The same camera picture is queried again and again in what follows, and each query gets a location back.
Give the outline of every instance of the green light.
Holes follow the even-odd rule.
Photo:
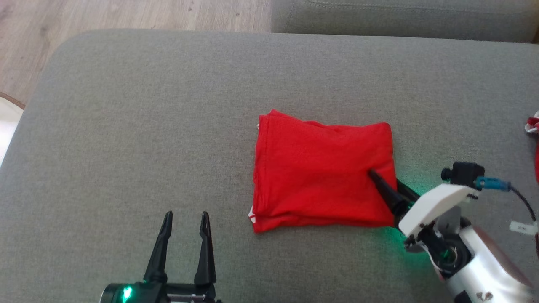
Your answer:
[[[133,295],[133,289],[131,288],[131,286],[127,286],[126,288],[124,288],[123,289],[123,303],[126,303],[127,299],[131,298],[132,295]]]

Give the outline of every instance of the white cable label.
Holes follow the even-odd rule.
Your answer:
[[[509,225],[509,230],[533,236],[537,233],[537,222],[535,222],[535,224],[524,224],[511,221],[511,224]]]

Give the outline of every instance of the wooden floor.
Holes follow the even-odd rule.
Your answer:
[[[110,28],[270,31],[271,0],[0,0],[0,92],[27,104],[48,58]]]

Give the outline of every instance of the red and white cloth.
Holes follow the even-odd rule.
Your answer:
[[[260,116],[255,150],[255,233],[280,226],[393,226],[367,171],[396,188],[391,127],[326,126],[275,110]]]
[[[524,130],[530,134],[539,134],[539,111],[535,113],[535,116],[528,118]],[[535,149],[535,178],[539,182],[539,140]]]

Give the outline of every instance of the gray sofa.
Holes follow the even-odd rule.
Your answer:
[[[395,229],[281,228],[255,235],[258,115],[392,126],[397,176],[419,192],[453,161],[512,181],[539,209],[539,46],[402,37],[104,30],[49,61],[0,169],[1,302],[96,302],[138,281],[163,215],[167,272],[190,282],[211,216],[224,302],[449,302],[425,254]],[[463,205],[535,284],[513,195]]]
[[[530,42],[538,0],[273,0],[272,31]]]

